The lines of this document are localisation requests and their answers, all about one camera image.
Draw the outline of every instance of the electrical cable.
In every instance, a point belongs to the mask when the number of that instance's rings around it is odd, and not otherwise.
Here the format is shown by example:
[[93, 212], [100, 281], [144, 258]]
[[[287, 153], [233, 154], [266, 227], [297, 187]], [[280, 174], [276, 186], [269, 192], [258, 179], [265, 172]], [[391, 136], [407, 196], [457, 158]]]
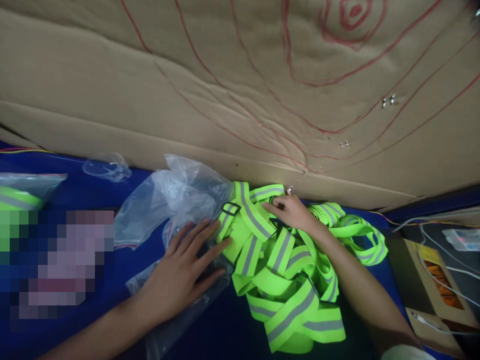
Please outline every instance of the electrical cable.
[[470, 267], [466, 264], [464, 264], [463, 262], [461, 262], [460, 260], [458, 260], [455, 256], [453, 256], [451, 253], [449, 253], [447, 251], [447, 249], [445, 249], [442, 245], [440, 245], [438, 242], [436, 242], [435, 240], [433, 240], [430, 235], [427, 234], [427, 232], [425, 230], [422, 231], [427, 238], [429, 238], [434, 244], [436, 244], [440, 249], [442, 249], [444, 252], [446, 252], [453, 260], [455, 260], [457, 263], [460, 263], [462, 264], [464, 267], [466, 268], [469, 268], [470, 270], [473, 270], [474, 272], [476, 273], [479, 273], [480, 274], [480, 271], [478, 271], [477, 269], [473, 268], [473, 267]]
[[449, 270], [452, 270], [452, 271], [456, 271], [456, 272], [459, 272], [459, 273], [464, 273], [464, 274], [473, 276], [474, 278], [477, 278], [478, 280], [480, 280], [480, 276], [475, 275], [475, 274], [472, 274], [470, 271], [462, 270], [462, 269], [457, 269], [456, 267], [450, 267], [450, 266], [447, 266], [446, 268], [449, 269]]
[[421, 236], [423, 237], [423, 241], [419, 244], [418, 246], [418, 249], [417, 249], [417, 255], [418, 255], [418, 259], [420, 260], [420, 263], [421, 265], [423, 266], [423, 268], [425, 269], [426, 273], [428, 275], [430, 275], [430, 277], [435, 280], [437, 283], [439, 283], [441, 286], [453, 291], [455, 294], [457, 294], [458, 296], [461, 296], [462, 298], [464, 298], [465, 300], [468, 300], [469, 302], [471, 302], [472, 304], [478, 306], [480, 308], [480, 304], [478, 302], [475, 302], [474, 300], [472, 300], [471, 298], [469, 297], [466, 297], [465, 295], [461, 294], [460, 292], [456, 291], [455, 289], [452, 289], [450, 286], [447, 286], [445, 285], [444, 283], [442, 283], [440, 280], [438, 280], [435, 276], [433, 276], [430, 271], [427, 269], [427, 265], [425, 265], [425, 262], [424, 260], [422, 259], [422, 254], [421, 254], [421, 251], [422, 251], [422, 246], [427, 242], [427, 238], [425, 237], [426, 233], [424, 231], [424, 228], [422, 226], [422, 224], [420, 224], [420, 231], [421, 231]]
[[400, 226], [397, 226], [395, 229], [393, 229], [391, 232], [394, 233], [398, 230], [400, 230], [401, 228], [403, 228], [404, 226], [406, 226], [409, 222], [412, 222], [413, 220], [430, 220], [430, 219], [441, 219], [441, 218], [448, 218], [452, 215], [459, 215], [459, 214], [462, 214], [462, 215], [471, 215], [471, 214], [478, 214], [480, 213], [480, 210], [474, 210], [474, 211], [465, 211], [465, 212], [461, 212], [461, 213], [458, 213], [458, 212], [449, 212], [449, 213], [445, 213], [445, 214], [440, 214], [440, 215], [432, 215], [432, 216], [418, 216], [418, 217], [412, 217], [411, 219], [408, 219], [407, 221], [403, 222]]
[[415, 319], [417, 319], [419, 322], [421, 322], [422, 324], [425, 324], [425, 325], [428, 325], [429, 327], [431, 328], [434, 328], [435, 330], [437, 330], [439, 333], [443, 333], [443, 334], [451, 334], [451, 335], [480, 335], [479, 333], [477, 332], [459, 332], [459, 331], [449, 331], [449, 330], [442, 330], [442, 329], [439, 329], [438, 327], [436, 327], [435, 325], [429, 323], [427, 320], [425, 320], [421, 315], [418, 315], [417, 313], [413, 312], [412, 311], [412, 315]]
[[40, 149], [26, 149], [26, 150], [17, 150], [17, 151], [2, 151], [2, 150], [0, 150], [0, 154], [19, 154], [19, 153], [29, 153], [29, 152], [54, 154], [52, 151], [40, 150]]
[[[382, 216], [390, 224], [400, 225], [398, 222], [393, 222], [392, 220], [390, 220], [388, 217], [386, 217], [381, 212], [376, 212], [376, 211], [368, 211], [368, 212]], [[427, 225], [427, 224], [447, 224], [447, 225], [464, 226], [464, 227], [468, 227], [468, 228], [480, 228], [480, 225], [464, 225], [464, 224], [460, 224], [460, 223], [457, 223], [457, 222], [445, 222], [445, 221], [426, 221], [426, 222], [422, 222], [422, 223], [416, 222], [416, 223], [412, 223], [412, 224], [406, 224], [404, 226], [418, 226], [419, 224], [424, 224], [424, 225]]]

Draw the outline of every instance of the red drawing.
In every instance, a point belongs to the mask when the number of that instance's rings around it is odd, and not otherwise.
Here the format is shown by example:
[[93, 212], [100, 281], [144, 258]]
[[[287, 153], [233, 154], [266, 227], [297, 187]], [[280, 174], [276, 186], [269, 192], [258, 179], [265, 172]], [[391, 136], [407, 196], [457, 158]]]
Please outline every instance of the red drawing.
[[[230, 5], [231, 5], [231, 9], [232, 9], [232, 13], [233, 13], [233, 20], [234, 20], [234, 23], [235, 23], [235, 29], [236, 29], [236, 34], [237, 34], [237, 37], [238, 37], [238, 41], [240, 43], [240, 46], [243, 48], [244, 52], [245, 52], [245, 55], [247, 57], [247, 60], [248, 62], [250, 63], [251, 67], [253, 68], [253, 70], [258, 74], [258, 76], [262, 79], [262, 82], [263, 84], [265, 85], [266, 89], [268, 90], [268, 92], [279, 102], [279, 104], [284, 108], [286, 109], [287, 111], [289, 111], [291, 114], [293, 115], [296, 115], [298, 116], [299, 118], [303, 119], [306, 123], [308, 123], [309, 125], [311, 125], [312, 127], [315, 127], [313, 124], [311, 124], [306, 118], [304, 118], [303, 116], [301, 116], [300, 114], [296, 113], [295, 111], [291, 110], [286, 104], [284, 104], [280, 98], [275, 94], [275, 92], [270, 88], [270, 86], [268, 85], [267, 81], [265, 80], [265, 78], [263, 77], [262, 73], [260, 72], [260, 70], [255, 66], [254, 62], [252, 61], [252, 58], [250, 57], [250, 54], [245, 46], [245, 44], [243, 43], [243, 40], [242, 40], [242, 37], [241, 37], [241, 34], [240, 34], [240, 28], [239, 28], [239, 24], [238, 24], [238, 20], [237, 20], [237, 16], [236, 16], [236, 13], [235, 13], [235, 5], [234, 5], [234, 0], [230, 0]], [[462, 10], [451, 20], [449, 21], [441, 30], [440, 32], [433, 38], [433, 40], [428, 44], [428, 46], [425, 48], [425, 50], [422, 52], [422, 54], [418, 57], [418, 59], [412, 64], [412, 66], [408, 69], [408, 71], [391, 87], [390, 90], [388, 90], [381, 98], [379, 101], [377, 101], [375, 104], [373, 104], [371, 106], [371, 108], [364, 114], [364, 115], [361, 115], [359, 117], [357, 117], [354, 121], [352, 121], [350, 124], [338, 129], [338, 130], [335, 130], [335, 131], [331, 131], [331, 133], [334, 133], [334, 134], [339, 134], [339, 133], [342, 133], [345, 129], [347, 129], [348, 127], [360, 122], [361, 120], [365, 119], [372, 111], [373, 109], [378, 106], [380, 104], [380, 102], [382, 101], [381, 99], [385, 98], [387, 96], [387, 94], [390, 94], [411, 72], [412, 70], [417, 66], [417, 64], [420, 62], [421, 59], [423, 59], [423, 57], [425, 56], [425, 54], [428, 52], [428, 50], [437, 42], [437, 40], [439, 39], [440, 35], [443, 34], [443, 32], [447, 29], [450, 28], [451, 24], [456, 21], [458, 19], [458, 17], [462, 14], [462, 12], [465, 10], [465, 9], [468, 9], [469, 8], [469, 4], [467, 4], [466, 6], [464, 6], [462, 8]], [[471, 38], [467, 43], [465, 43], [463, 46], [461, 46], [444, 64], [442, 64], [440, 66], [443, 67], [448, 61], [451, 60], [451, 58], [453, 56], [455, 56], [461, 49], [463, 49], [464, 46], [466, 46], [468, 43], [470, 43], [470, 41], [472, 41], [473, 38]], [[380, 134], [380, 136], [375, 139], [374, 141], [378, 140], [384, 133]], [[372, 143], [370, 143], [369, 145], [367, 145], [366, 147], [364, 147], [363, 149], [361, 149], [360, 151], [366, 149], [368, 146], [370, 146]], [[338, 157], [333, 157], [333, 156], [317, 156], [317, 155], [314, 155], [314, 154], [310, 154], [308, 152], [306, 152], [306, 155], [310, 155], [314, 158], [317, 158], [317, 159], [332, 159], [332, 160], [347, 160], [347, 159], [350, 159], [352, 156], [358, 154], [358, 152], [354, 153], [353, 155], [351, 156], [348, 156], [348, 157], [344, 157], [344, 158], [338, 158]]]
[[408, 134], [406, 134], [404, 137], [398, 139], [397, 141], [395, 141], [393, 144], [390, 144], [389, 146], [387, 146], [386, 148], [382, 149], [381, 151], [379, 152], [376, 152], [375, 154], [373, 155], [370, 155], [369, 157], [366, 157], [360, 161], [357, 161], [357, 162], [354, 162], [354, 163], [351, 163], [349, 165], [346, 165], [346, 166], [342, 166], [342, 167], [338, 167], [336, 169], [332, 169], [332, 170], [328, 170], [328, 171], [325, 171], [325, 173], [331, 173], [331, 172], [334, 172], [334, 171], [337, 171], [337, 170], [340, 170], [340, 169], [345, 169], [345, 168], [348, 168], [348, 167], [351, 167], [353, 165], [357, 165], [357, 164], [360, 164], [360, 163], [363, 163], [364, 161], [367, 161], [373, 157], [376, 157], [378, 154], [380, 153], [383, 153], [384, 151], [394, 147], [395, 145], [397, 145], [399, 142], [405, 140], [406, 138], [408, 138], [410, 135], [412, 135], [413, 133], [415, 133], [417, 130], [419, 130], [420, 128], [424, 127], [427, 123], [429, 123], [431, 120], [433, 120], [438, 114], [440, 114], [442, 111], [444, 111], [446, 108], [448, 108], [455, 100], [457, 100], [460, 96], [462, 96], [468, 89], [470, 89], [478, 80], [480, 79], [480, 73], [477, 74], [477, 76], [475, 76], [473, 78], [472, 81], [470, 81], [470, 83], [465, 86], [454, 98], [452, 98], [449, 102], [447, 102], [444, 106], [442, 106], [440, 108], [440, 110], [438, 110], [436, 113], [434, 113], [432, 116], [430, 116], [427, 120], [425, 120], [424, 122], [422, 122], [419, 126], [417, 126], [416, 128], [414, 128], [412, 131], [410, 131]]
[[373, 7], [373, 0], [340, 0], [338, 12], [331, 12], [331, 7], [332, 0], [326, 0], [325, 7], [318, 11], [321, 37], [327, 43], [345, 45], [359, 51], [384, 22], [388, 2], [382, 0]]
[[[132, 15], [130, 14], [124, 0], [121, 0], [122, 2], [122, 5], [125, 9], [125, 12], [128, 16], [128, 18], [130, 19], [130, 22], [132, 23], [137, 35], [138, 35], [138, 38], [142, 44], [142, 46], [144, 47], [144, 49], [149, 52], [150, 54], [153, 55], [152, 51], [147, 47], [147, 45], [145, 44], [143, 38], [142, 38], [142, 35], [137, 27], [137, 25], [135, 24], [135, 21], [132, 17]], [[191, 40], [190, 40], [190, 37], [187, 33], [187, 29], [185, 27], [185, 31], [186, 31], [186, 34], [187, 34], [187, 37], [189, 39], [189, 42], [190, 42], [190, 45], [192, 46], [192, 50], [194, 51], [195, 55], [197, 56], [197, 59], [202, 63], [202, 60], [198, 57], [198, 54], [196, 53], [195, 51], [195, 48], [193, 46], [193, 44], [191, 43]], [[392, 126], [392, 124], [397, 120], [397, 118], [399, 117], [400, 113], [404, 110], [404, 108], [410, 103], [410, 101], [416, 96], [416, 94], [418, 93], [418, 91], [440, 70], [444, 67], [444, 65], [446, 63], [448, 63], [455, 55], [457, 55], [467, 44], [469, 44], [474, 38], [476, 38], [478, 36], [479, 33], [476, 33], [468, 42], [466, 42], [464, 45], [462, 45], [446, 62], [444, 62], [439, 68], [437, 68], [413, 93], [412, 95], [410, 96], [410, 98], [405, 102], [405, 104], [402, 105], [402, 107], [400, 108], [400, 110], [398, 111], [398, 113], [395, 115], [395, 117], [392, 119], [392, 121], [387, 125], [387, 127], [382, 131], [382, 133], [377, 136], [371, 143], [369, 143], [368, 145], [364, 146], [362, 149], [360, 149], [359, 151], [357, 151], [356, 153], [348, 156], [348, 157], [345, 157], [345, 158], [336, 158], [336, 157], [332, 157], [332, 156], [316, 156], [316, 155], [313, 155], [313, 154], [309, 154], [307, 153], [307, 155], [310, 155], [312, 157], [315, 157], [315, 158], [328, 158], [328, 159], [333, 159], [333, 160], [346, 160], [346, 159], [350, 159], [351, 157], [357, 155], [359, 152], [365, 150], [366, 148], [368, 148], [369, 146], [371, 146], [376, 140], [378, 140], [381, 136], [383, 136], [383, 134]], [[427, 47], [427, 49], [425, 49], [425, 51], [423, 52], [423, 54], [418, 58], [418, 60], [413, 64], [413, 66], [410, 68], [410, 70], [403, 76], [403, 78], [397, 83], [395, 84], [395, 86], [397, 86], [410, 72], [411, 70], [416, 66], [416, 64], [420, 61], [420, 59], [425, 55], [425, 53], [427, 52], [427, 50], [432, 46], [432, 44], [437, 40], [438, 36], [440, 35], [440, 33], [434, 38], [434, 40], [430, 43], [430, 45]], [[256, 148], [258, 150], [261, 150], [261, 151], [266, 151], [270, 154], [274, 154], [274, 155], [277, 155], [277, 156], [280, 156], [280, 157], [283, 157], [283, 158], [286, 158], [286, 159], [289, 159], [293, 162], [295, 162], [296, 164], [299, 164], [299, 165], [302, 165], [304, 168], [306, 168], [307, 170], [309, 170], [310, 172], [312, 173], [315, 173], [315, 174], [324, 174], [324, 173], [327, 173], [327, 172], [332, 172], [332, 171], [335, 171], [335, 170], [339, 170], [339, 169], [343, 169], [343, 168], [346, 168], [346, 167], [349, 167], [349, 166], [353, 166], [355, 164], [358, 164], [358, 163], [361, 163], [363, 161], [366, 161], [378, 154], [380, 154], [381, 152], [391, 148], [392, 146], [398, 144], [400, 141], [406, 139], [408, 136], [410, 136], [411, 134], [413, 134], [415, 131], [417, 131], [418, 129], [420, 129], [422, 126], [424, 126], [427, 122], [431, 121], [436, 115], [438, 115], [440, 112], [442, 112], [446, 107], [448, 107], [453, 101], [455, 101], [459, 96], [461, 96], [464, 92], [466, 92], [479, 78], [480, 78], [480, 74], [466, 87], [464, 88], [457, 96], [455, 96], [451, 101], [449, 101], [444, 107], [442, 107], [437, 113], [435, 113], [432, 117], [430, 117], [428, 120], [426, 120], [423, 124], [421, 124], [420, 126], [418, 126], [416, 129], [414, 129], [413, 131], [411, 131], [410, 133], [408, 133], [407, 135], [405, 135], [404, 137], [402, 137], [400, 140], [396, 141], [395, 143], [391, 144], [390, 146], [386, 147], [385, 149], [377, 152], [376, 154], [374, 155], [371, 155], [369, 157], [367, 157], [366, 159], [363, 159], [363, 160], [360, 160], [356, 163], [353, 163], [353, 164], [350, 164], [350, 165], [346, 165], [344, 167], [340, 167], [340, 168], [337, 168], [337, 169], [332, 169], [332, 170], [329, 170], [329, 171], [315, 171], [315, 170], [312, 170], [310, 169], [306, 164], [298, 161], [298, 160], [295, 160], [294, 158], [292, 157], [289, 157], [287, 155], [284, 155], [284, 154], [280, 154], [280, 153], [277, 153], [277, 152], [274, 152], [274, 151], [271, 151], [271, 150], [268, 150], [266, 148], [262, 148], [262, 147], [259, 147], [259, 146], [256, 146], [254, 144], [251, 144], [249, 142], [247, 142], [246, 140], [242, 139], [240, 136], [238, 136], [237, 134], [231, 132], [230, 130], [228, 130], [227, 128], [225, 128], [224, 126], [222, 126], [221, 124], [215, 122], [213, 119], [211, 119], [209, 116], [207, 116], [206, 114], [204, 114], [203, 112], [201, 112], [197, 107], [195, 107], [176, 87], [175, 85], [171, 82], [171, 80], [168, 78], [167, 74], [160, 68], [160, 66], [156, 63], [155, 59], [153, 60], [155, 66], [157, 67], [157, 69], [162, 73], [162, 75], [166, 78], [166, 80], [168, 81], [168, 83], [172, 86], [172, 88], [174, 89], [174, 91], [180, 96], [182, 97], [183, 100], [185, 100], [193, 109], [195, 109], [201, 116], [203, 116], [204, 118], [210, 120], [212, 123], [214, 123], [216, 126], [218, 126], [219, 128], [225, 130], [226, 132], [228, 132], [229, 134], [235, 136], [236, 138], [238, 138], [239, 140], [241, 140], [243, 143], [247, 144], [248, 146], [251, 146], [253, 148]], [[213, 73], [211, 73], [211, 71], [205, 66], [205, 64], [202, 63], [202, 65], [204, 66], [205, 70], [207, 70], [214, 78], [215, 76], [213, 75]]]
[[[132, 16], [132, 14], [130, 13], [128, 7], [127, 7], [127, 4], [125, 4], [125, 0], [120, 0], [121, 1], [121, 4], [123, 6], [123, 9], [125, 10], [125, 13], [126, 15], [128, 16], [128, 19], [130, 20], [133, 28], [135, 29], [135, 32], [138, 36], [138, 39], [140, 40], [140, 43], [141, 45], [143, 46], [143, 48], [145, 49], [145, 51], [147, 51], [149, 54], [151, 55], [154, 55], [154, 53], [149, 49], [149, 47], [145, 44], [144, 42], [144, 39], [142, 37], [142, 34], [140, 33], [140, 30], [139, 28], [137, 27], [137, 24], [135, 23], [135, 20]], [[257, 146], [257, 145], [254, 145], [246, 140], [244, 140], [243, 138], [241, 138], [240, 136], [238, 136], [237, 134], [231, 132], [229, 129], [227, 129], [226, 127], [220, 125], [219, 123], [215, 122], [211, 117], [207, 116], [206, 114], [204, 114], [199, 108], [197, 108], [195, 105], [193, 105], [192, 102], [190, 102], [190, 100], [188, 100], [178, 89], [177, 87], [174, 85], [174, 83], [170, 80], [170, 78], [167, 76], [167, 74], [162, 70], [162, 68], [157, 64], [157, 62], [155, 61], [155, 59], [153, 59], [153, 63], [155, 64], [155, 67], [158, 69], [158, 71], [163, 75], [163, 77], [165, 77], [165, 79], [168, 81], [168, 83], [170, 84], [170, 86], [173, 88], [173, 90], [188, 104], [190, 105], [197, 113], [199, 113], [203, 118], [211, 121], [214, 125], [216, 125], [217, 127], [221, 128], [222, 130], [225, 130], [227, 133], [229, 133], [230, 135], [236, 137], [237, 139], [239, 139], [241, 142], [243, 142], [244, 144], [252, 147], [252, 148], [255, 148], [255, 149], [258, 149], [258, 150], [261, 150], [261, 151], [265, 151], [267, 153], [270, 153], [270, 154], [273, 154], [273, 155], [277, 155], [279, 157], [282, 157], [282, 158], [285, 158], [285, 159], [289, 159], [291, 161], [293, 161], [294, 163], [296, 164], [299, 164], [301, 166], [303, 166], [305, 169], [307, 169], [308, 171], [312, 172], [312, 173], [315, 173], [315, 174], [321, 174], [321, 172], [319, 171], [315, 171], [311, 168], [309, 168], [306, 164], [304, 164], [303, 162], [301, 161], [298, 161], [290, 156], [287, 156], [287, 155], [284, 155], [284, 154], [281, 154], [281, 153], [278, 153], [278, 152], [274, 152], [274, 151], [271, 151], [269, 149], [266, 149], [264, 147], [260, 147], [260, 146]]]
[[296, 147], [298, 150], [302, 151], [302, 148], [300, 148], [300, 146], [298, 144], [296, 144], [295, 142], [293, 142], [292, 140], [290, 140], [288, 137], [286, 137], [285, 135], [281, 134], [280, 132], [278, 132], [277, 130], [275, 130], [274, 128], [272, 127], [269, 127], [267, 125], [265, 125], [258, 117], [256, 117], [246, 106], [244, 106], [240, 101], [238, 101], [231, 93], [230, 91], [227, 89], [227, 87], [222, 83], [220, 82], [220, 80], [217, 79], [217, 77], [214, 75], [214, 73], [205, 65], [205, 63], [202, 61], [202, 59], [200, 58], [200, 55], [198, 54], [197, 50], [195, 49], [195, 46], [194, 46], [194, 43], [192, 42], [192, 39], [190, 38], [190, 34], [189, 34], [189, 31], [187, 29], [187, 25], [185, 24], [185, 20], [184, 20], [184, 15], [182, 13], [182, 9], [180, 8], [180, 4], [178, 2], [178, 0], [174, 0], [175, 1], [175, 5], [176, 5], [176, 8], [178, 10], [178, 14], [180, 15], [180, 21], [181, 21], [181, 25], [183, 27], [183, 31], [185, 32], [185, 35], [186, 35], [186, 38], [188, 40], [188, 43], [190, 44], [190, 47], [191, 47], [191, 50], [193, 51], [193, 54], [195, 55], [196, 59], [198, 60], [198, 62], [200, 63], [200, 65], [206, 70], [207, 73], [210, 74], [210, 76], [213, 78], [213, 80], [215, 80], [215, 82], [222, 88], [226, 91], [228, 97], [230, 99], [232, 99], [235, 103], [237, 103], [242, 109], [244, 109], [256, 122], [258, 125], [260, 125], [262, 128], [265, 128], [265, 129], [268, 129], [270, 130], [271, 132], [273, 132], [274, 134], [276, 134], [279, 138], [282, 138], [282, 139], [285, 139], [287, 142], [289, 142], [290, 144], [292, 144], [294, 147]]
[[[358, 73], [359, 71], [368, 68], [372, 64], [376, 63], [378, 60], [380, 60], [383, 56], [388, 54], [397, 44], [403, 39], [403, 37], [408, 34], [415, 26], [417, 26], [421, 21], [423, 21], [441, 2], [442, 0], [436, 0], [435, 3], [428, 8], [428, 10], [423, 13], [419, 18], [417, 18], [414, 22], [412, 22], [405, 30], [403, 30], [400, 35], [393, 41], [389, 46], [387, 46], [379, 55], [376, 57], [370, 59], [369, 61], [363, 63], [362, 65], [358, 66], [357, 68], [346, 72], [345, 74], [337, 77], [333, 77], [330, 79], [324, 79], [324, 80], [300, 80], [295, 76], [295, 70], [292, 64], [292, 40], [290, 38], [290, 31], [289, 31], [289, 12], [290, 12], [290, 0], [282, 0], [281, 3], [281, 31], [282, 31], [282, 44], [284, 47], [284, 52], [285, 52], [285, 61], [288, 65], [289, 71], [290, 71], [290, 77], [291, 79], [299, 84], [307, 85], [312, 88], [319, 88], [323, 86], [329, 86], [333, 84], [337, 84], [340, 81]], [[384, 1], [382, 2], [383, 8], [385, 9], [384, 12], [387, 10], [387, 2]]]

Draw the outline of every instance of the neon green fabric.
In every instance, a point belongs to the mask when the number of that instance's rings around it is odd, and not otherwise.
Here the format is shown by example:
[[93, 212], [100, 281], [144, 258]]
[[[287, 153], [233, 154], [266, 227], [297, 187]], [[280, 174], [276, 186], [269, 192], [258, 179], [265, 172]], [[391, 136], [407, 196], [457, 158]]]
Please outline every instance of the neon green fabric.
[[0, 211], [36, 210], [41, 204], [42, 200], [26, 191], [0, 186]]
[[[285, 194], [283, 185], [255, 190], [246, 182], [234, 185], [234, 197], [223, 207], [215, 238], [217, 242], [232, 239], [224, 254], [235, 264], [235, 291], [246, 296], [252, 317], [264, 323], [270, 350], [304, 354], [314, 342], [344, 340], [342, 315], [334, 304], [338, 278], [328, 257], [307, 233], [272, 222], [274, 217], [262, 207], [263, 202]], [[333, 202], [308, 209], [364, 265], [385, 258], [385, 238], [365, 220], [346, 215]], [[367, 236], [372, 247], [355, 244], [356, 236]]]

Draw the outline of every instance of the cardboard wall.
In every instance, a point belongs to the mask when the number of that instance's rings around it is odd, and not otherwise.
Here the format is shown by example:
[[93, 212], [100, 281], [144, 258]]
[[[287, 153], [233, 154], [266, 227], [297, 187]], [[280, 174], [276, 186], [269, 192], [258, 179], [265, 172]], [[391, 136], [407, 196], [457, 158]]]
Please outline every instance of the cardboard wall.
[[450, 0], [0, 0], [0, 121], [59, 153], [116, 151], [151, 170], [175, 153], [254, 186], [305, 171], [299, 196], [401, 206], [480, 182], [473, 13]]

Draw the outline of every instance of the right hand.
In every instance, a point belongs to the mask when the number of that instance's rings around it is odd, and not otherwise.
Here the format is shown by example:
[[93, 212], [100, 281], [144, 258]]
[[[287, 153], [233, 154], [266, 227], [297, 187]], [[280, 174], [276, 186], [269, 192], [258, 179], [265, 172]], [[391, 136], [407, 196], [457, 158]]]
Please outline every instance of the right hand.
[[264, 202], [262, 206], [289, 227], [306, 233], [310, 233], [315, 226], [321, 224], [302, 204], [297, 195], [277, 196], [273, 198], [272, 203]]

